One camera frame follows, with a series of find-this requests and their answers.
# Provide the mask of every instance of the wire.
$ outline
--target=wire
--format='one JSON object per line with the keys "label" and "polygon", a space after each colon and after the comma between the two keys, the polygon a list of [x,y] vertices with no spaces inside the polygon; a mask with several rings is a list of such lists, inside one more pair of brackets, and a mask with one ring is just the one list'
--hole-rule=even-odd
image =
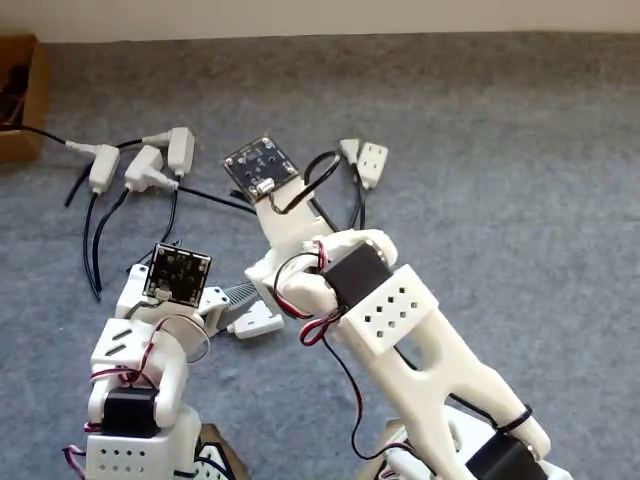
{"label": "wire", "polygon": [[54,142],[61,143],[62,145],[65,145],[67,143],[64,139],[58,137],[57,135],[54,135],[53,133],[46,132],[36,127],[30,127],[29,125],[24,125],[21,123],[0,125],[0,132],[11,132],[14,130],[24,130],[27,132],[37,133],[38,135],[53,140]]}
{"label": "wire", "polygon": [[91,226],[91,214],[93,213],[93,207],[95,206],[97,199],[97,193],[91,195],[89,206],[87,207],[87,215],[84,219],[84,227],[82,230],[82,262],[84,264],[84,273],[87,276],[87,281],[89,282],[93,296],[99,302],[100,292],[98,292],[98,289],[96,288],[95,278],[91,271],[91,266],[89,265],[89,228]]}
{"label": "wire", "polygon": [[216,469],[218,472],[220,472],[222,475],[224,475],[229,480],[235,480],[235,478],[236,478],[235,475],[233,474],[233,472],[227,470],[222,465],[220,465],[218,462],[214,462],[210,458],[207,458],[207,457],[196,457],[195,462],[196,463],[198,463],[198,462],[199,463],[206,463],[210,467],[213,467],[214,469]]}
{"label": "wire", "polygon": [[351,373],[347,365],[344,363],[344,360],[342,360],[340,355],[338,355],[338,353],[333,349],[333,347],[327,341],[327,338],[324,334],[320,337],[320,341],[323,343],[325,348],[329,351],[331,356],[340,364],[340,367],[342,368],[345,375],[347,376],[347,379],[349,380],[349,383],[351,384],[351,387],[353,389],[353,393],[356,397],[356,421],[353,425],[353,429],[351,430],[351,448],[353,449],[354,453],[358,456],[358,458],[360,458],[361,460],[373,460],[375,458],[378,458],[380,455],[384,454],[388,450],[391,450],[393,448],[399,448],[408,452],[414,457],[418,458],[420,461],[424,462],[427,468],[432,472],[434,472],[433,468],[431,468],[424,460],[422,460],[417,456],[413,448],[411,448],[409,445],[406,445],[404,443],[397,443],[397,442],[389,443],[372,455],[366,455],[360,451],[356,442],[356,435],[358,433],[358,428],[362,423],[362,415],[364,411],[364,401],[362,397],[362,392],[360,391],[360,387],[358,387],[358,384],[353,374]]}
{"label": "wire", "polygon": [[[307,166],[303,174],[303,180],[305,185],[308,185],[311,181],[311,175],[313,171],[320,165],[322,162],[332,158],[335,155],[339,155],[341,162],[348,162],[347,158],[340,151],[338,152],[324,152],[314,158],[311,163]],[[365,228],[365,215],[366,215],[366,203],[365,203],[365,195],[366,191],[364,185],[362,183],[362,177],[360,176],[360,171],[358,170],[358,166],[355,164],[349,165],[349,169],[355,179],[356,183],[356,201],[353,206],[353,210],[351,213],[351,218],[346,228],[355,228],[356,222],[358,220],[358,216],[360,217],[359,229],[363,230]],[[340,231],[340,227],[331,219],[329,214],[324,210],[324,208],[320,205],[320,202],[314,197],[309,199],[309,202],[318,212],[318,214],[324,219],[325,222],[329,225],[331,230],[334,232]]]}
{"label": "wire", "polygon": [[182,185],[178,186],[178,190],[185,193],[190,193],[191,195],[195,195],[197,197],[206,198],[207,200],[211,200],[212,202],[221,203],[222,205],[226,205],[228,207],[237,208],[238,210],[243,210],[245,212],[256,215],[256,211],[254,208],[248,207],[241,203],[232,202],[227,200],[226,198],[218,197],[216,195],[211,195],[209,193],[201,192],[200,190],[194,190],[193,188],[184,187]]}
{"label": "wire", "polygon": [[[136,138],[134,140],[127,140],[126,142],[119,143],[115,147],[118,149],[122,149],[122,148],[131,147],[132,145],[139,145],[140,143],[142,143],[142,138]],[[78,178],[76,178],[76,181],[71,187],[71,190],[69,190],[69,193],[67,194],[67,198],[64,201],[65,207],[68,208],[69,205],[71,205],[71,202],[73,202],[73,199],[76,196],[76,193],[78,193],[78,189],[80,188],[80,185],[82,185],[84,181],[87,178],[89,178],[89,175],[91,174],[91,167],[93,167],[93,160],[84,167],[82,172],[80,172],[80,175],[78,175]]]}
{"label": "wire", "polygon": [[80,464],[78,464],[78,462],[76,461],[75,456],[77,455],[79,457],[86,457],[87,452],[77,447],[76,445],[69,445],[68,447],[63,448],[62,452],[64,453],[64,459],[67,461],[67,464],[73,469],[74,472],[78,474],[78,476],[82,480],[85,480],[86,474],[84,473],[84,470],[82,469]]}
{"label": "wire", "polygon": [[316,188],[318,188],[320,185],[326,182],[329,179],[329,177],[333,174],[333,172],[335,172],[336,169],[340,166],[340,162],[342,161],[342,158],[343,158],[340,152],[330,151],[330,152],[325,152],[319,155],[318,158],[322,157],[322,160],[319,160],[318,163],[320,163],[320,161],[324,161],[326,158],[329,158],[330,156],[333,156],[334,159],[333,159],[333,162],[331,162],[331,164],[327,167],[327,169],[324,172],[322,172],[322,174],[318,178],[316,178],[313,182],[305,185],[302,191],[298,193],[295,197],[293,197],[293,199],[285,207],[283,208],[278,207],[275,203],[273,192],[269,193],[269,202],[271,203],[271,209],[279,215],[286,215],[291,210],[296,208]]}
{"label": "wire", "polygon": [[171,212],[169,213],[169,223],[167,224],[167,228],[165,229],[162,237],[160,238],[160,243],[164,243],[171,235],[173,231],[173,225],[176,222],[176,208],[178,206],[178,190],[173,191],[173,195],[171,196]]}
{"label": "wire", "polygon": [[278,291],[278,282],[280,281],[280,275],[282,274],[282,271],[285,269],[285,267],[292,262],[293,260],[295,260],[296,258],[299,257],[303,257],[305,255],[311,255],[314,257],[318,257],[318,269],[320,270],[321,265],[322,265],[322,254],[321,253],[316,253],[316,252],[302,252],[302,253],[298,253],[296,255],[294,255],[293,257],[289,257],[287,260],[285,260],[284,262],[282,262],[282,265],[280,265],[280,267],[278,268],[278,270],[276,271],[276,275],[273,279],[273,293],[274,293],[274,298],[276,300],[276,303],[278,304],[278,306],[286,313],[288,313],[290,316],[294,317],[294,318],[300,318],[303,320],[312,318],[313,315],[311,315],[310,313],[306,313],[303,312],[301,310],[299,310],[297,307],[295,307],[293,304],[289,303],[287,300],[284,299],[284,297],[280,294],[280,292]]}
{"label": "wire", "polygon": [[102,291],[102,282],[100,280],[100,260],[98,258],[99,248],[100,248],[100,237],[102,236],[102,231],[104,230],[105,225],[109,221],[109,218],[111,218],[111,215],[113,215],[118,210],[118,208],[122,206],[128,194],[129,194],[129,190],[125,188],[120,194],[120,197],[118,197],[116,202],[111,206],[109,211],[107,211],[107,213],[105,213],[104,216],[100,219],[100,223],[98,224],[98,227],[96,228],[96,232],[93,235],[93,245],[91,247],[91,256],[93,260],[93,274],[96,282],[95,285],[98,292]]}

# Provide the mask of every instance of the white connector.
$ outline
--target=white connector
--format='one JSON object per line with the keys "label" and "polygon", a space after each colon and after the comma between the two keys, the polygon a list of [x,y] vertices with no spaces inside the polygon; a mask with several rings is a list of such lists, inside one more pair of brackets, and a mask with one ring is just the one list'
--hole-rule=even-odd
{"label": "white connector", "polygon": [[360,148],[360,140],[357,138],[345,138],[340,140],[340,150],[347,157],[349,165],[358,163],[358,149]]}
{"label": "white connector", "polygon": [[154,147],[169,147],[167,163],[176,176],[183,177],[191,171],[195,138],[187,127],[175,127],[158,135],[142,137],[142,143]]}
{"label": "white connector", "polygon": [[241,340],[265,333],[275,332],[284,327],[282,315],[273,314],[262,300],[254,303],[249,311],[227,327],[227,332]]}
{"label": "white connector", "polygon": [[120,150],[111,145],[98,145],[96,158],[89,173],[89,185],[93,193],[102,195],[107,191],[120,160]]}
{"label": "white connector", "polygon": [[358,157],[358,171],[365,189],[369,190],[378,185],[388,155],[387,147],[369,142],[363,145]]}
{"label": "white connector", "polygon": [[162,152],[145,145],[124,174],[125,188],[134,192],[144,192],[152,186],[175,190],[178,188],[178,182],[160,172],[162,164]]}

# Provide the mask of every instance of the white plastic bracket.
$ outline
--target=white plastic bracket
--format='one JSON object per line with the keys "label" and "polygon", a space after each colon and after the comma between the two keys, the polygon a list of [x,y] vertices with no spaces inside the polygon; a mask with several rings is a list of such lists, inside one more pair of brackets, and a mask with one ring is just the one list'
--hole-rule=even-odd
{"label": "white plastic bracket", "polygon": [[[392,291],[396,297],[407,297],[401,302],[389,302]],[[385,307],[392,309],[393,317],[385,318]],[[375,313],[381,316],[374,322]],[[369,322],[366,315],[371,315]],[[392,320],[398,321],[394,327],[381,323]],[[407,320],[406,326],[401,324],[402,320]],[[437,308],[433,295],[407,266],[348,312],[338,323],[336,333],[392,401],[412,445],[443,480],[475,480],[456,455],[444,413],[444,403],[450,394],[455,393],[486,411],[499,425],[512,422],[525,411],[500,374],[475,356]],[[392,348],[407,334],[420,347],[421,370],[409,368]],[[533,417],[511,433],[530,446],[538,459],[549,452],[549,437]]]}

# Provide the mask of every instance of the electronic component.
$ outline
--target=electronic component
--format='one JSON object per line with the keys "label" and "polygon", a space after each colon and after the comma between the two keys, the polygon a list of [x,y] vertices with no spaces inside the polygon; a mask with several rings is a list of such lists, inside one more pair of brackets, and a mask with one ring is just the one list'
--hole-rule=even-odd
{"label": "electronic component", "polygon": [[160,431],[153,417],[157,390],[118,387],[104,401],[102,433],[112,436],[151,438]]}
{"label": "electronic component", "polygon": [[198,308],[210,266],[208,255],[158,243],[153,251],[144,294]]}
{"label": "electronic component", "polygon": [[299,175],[289,157],[268,136],[227,156],[224,168],[252,203]]}
{"label": "electronic component", "polygon": [[510,435],[496,433],[467,462],[476,478],[482,480],[547,480],[527,447]]}
{"label": "electronic component", "polygon": [[336,292],[338,305],[349,309],[391,277],[381,254],[367,242],[360,242],[332,262],[322,276]]}

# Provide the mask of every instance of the white plastic part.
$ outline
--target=white plastic part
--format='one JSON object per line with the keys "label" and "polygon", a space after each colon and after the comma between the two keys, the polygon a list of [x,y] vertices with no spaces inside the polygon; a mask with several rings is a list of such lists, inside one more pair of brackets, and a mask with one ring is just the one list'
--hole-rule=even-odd
{"label": "white plastic part", "polygon": [[413,269],[404,265],[349,310],[340,320],[340,328],[350,338],[358,338],[357,348],[364,356],[377,357],[393,348],[436,308],[438,300]]}
{"label": "white plastic part", "polygon": [[177,183],[162,174],[162,153],[155,147],[145,145],[124,173],[125,187],[134,192],[144,192],[151,186],[170,189],[177,188]]}
{"label": "white plastic part", "polygon": [[[114,317],[124,318],[127,316],[127,313],[140,302],[154,302],[152,298],[143,294],[148,270],[146,265],[141,264],[136,264],[131,267],[127,284],[118,298]],[[221,288],[206,287],[202,292],[200,305],[197,310],[186,305],[165,302],[155,308],[138,308],[132,318],[147,323],[155,323],[167,315],[174,314],[186,315],[198,322],[200,322],[200,318],[206,318],[204,328],[211,337],[218,332],[218,319],[228,305],[229,299],[224,295]],[[185,323],[171,322],[167,325],[166,330],[174,334],[187,355],[191,355],[202,343],[202,335],[195,332],[194,327],[186,325]]]}
{"label": "white plastic part", "polygon": [[[489,441],[494,431],[487,423],[449,406],[445,407],[445,416],[450,430],[452,433],[455,432],[453,434],[457,440],[456,454],[459,461],[466,464]],[[400,428],[386,443],[404,442],[406,439],[406,430]],[[398,448],[388,450],[385,459],[390,470],[398,474],[396,478],[400,480],[435,480],[436,478],[422,462],[404,450]],[[548,475],[548,480],[572,480],[569,472],[549,462],[542,461],[540,466]]]}
{"label": "white plastic part", "polygon": [[244,340],[275,332],[283,327],[282,315],[272,313],[263,301],[257,301],[248,312],[227,327],[227,332]]}
{"label": "white plastic part", "polygon": [[182,407],[175,425],[152,438],[89,435],[87,480],[173,480],[174,471],[193,473],[200,433],[198,414]]}
{"label": "white plastic part", "polygon": [[[138,369],[153,331],[153,325],[139,320],[109,319],[91,355],[92,372],[115,366]],[[144,373],[159,389],[155,399],[156,423],[159,427],[168,427],[175,423],[182,402],[188,376],[187,359],[180,343],[170,333],[156,332],[153,344]],[[114,378],[117,376],[110,376],[108,381],[113,382]],[[102,420],[104,401],[109,391],[105,382],[107,380],[98,380],[97,388],[89,398],[92,422]]]}
{"label": "white plastic part", "polygon": [[[337,258],[360,242],[369,242],[378,250],[385,263],[393,266],[398,250],[382,230],[345,230],[326,237],[315,237],[303,243],[303,251],[315,252],[315,241],[322,242],[330,258]],[[302,256],[287,264],[278,281],[278,291],[305,312],[328,315],[337,308],[336,294],[319,275],[304,273],[317,262],[315,257]]]}
{"label": "white plastic part", "polygon": [[[415,282],[416,277],[411,288],[417,292]],[[393,278],[387,283],[398,287]],[[387,294],[385,290],[377,289],[356,307],[361,312],[361,319],[363,312],[376,311],[379,305],[386,303],[387,298],[380,297],[380,292]],[[489,413],[500,425],[522,415],[525,406],[498,372],[478,360],[440,310],[434,308],[431,297],[414,301],[417,303],[415,314],[420,315],[420,321],[409,334],[422,352],[423,367],[419,371],[409,368],[393,349],[380,353],[383,349],[371,343],[368,331],[354,328],[355,320],[339,322],[337,336],[356,354],[391,400],[412,445],[440,477],[443,480],[475,480],[456,455],[444,413],[447,397],[451,393],[459,395]],[[530,446],[539,459],[549,452],[549,437],[533,417],[513,430],[512,435]]]}
{"label": "white plastic part", "polygon": [[[290,180],[273,192],[275,204],[280,206],[288,204],[303,188],[304,183],[301,177]],[[266,197],[255,204],[258,221],[272,248],[293,252],[299,249],[300,243],[304,240],[315,235],[331,233],[329,225],[311,211],[308,200],[312,197],[313,192],[286,215],[274,212]]]}
{"label": "white plastic part", "polygon": [[69,150],[74,150],[76,152],[85,153],[88,155],[95,155],[98,151],[99,145],[91,145],[89,143],[78,143],[72,142],[71,140],[67,140],[64,142],[65,147]]}
{"label": "white plastic part", "polygon": [[111,145],[98,145],[96,158],[89,173],[89,185],[93,193],[102,195],[111,185],[120,160],[120,150]]}
{"label": "white plastic part", "polygon": [[[231,466],[228,465],[222,455],[220,455],[220,450],[215,445],[205,444],[204,447],[198,453],[199,457],[207,458],[212,462],[215,462],[222,469],[230,472],[231,474]],[[220,470],[216,469],[212,465],[209,465],[205,462],[195,462],[195,474],[194,480],[231,480],[231,476],[226,476],[224,473],[220,472]]]}
{"label": "white plastic part", "polygon": [[340,140],[340,150],[347,157],[349,165],[358,163],[358,149],[360,148],[360,140],[357,138],[345,138]]}
{"label": "white plastic part", "polygon": [[387,147],[369,142],[363,145],[358,157],[358,171],[365,189],[369,190],[378,185],[388,155]]}
{"label": "white plastic part", "polygon": [[183,177],[191,171],[195,138],[187,127],[171,129],[167,163],[176,176]]}

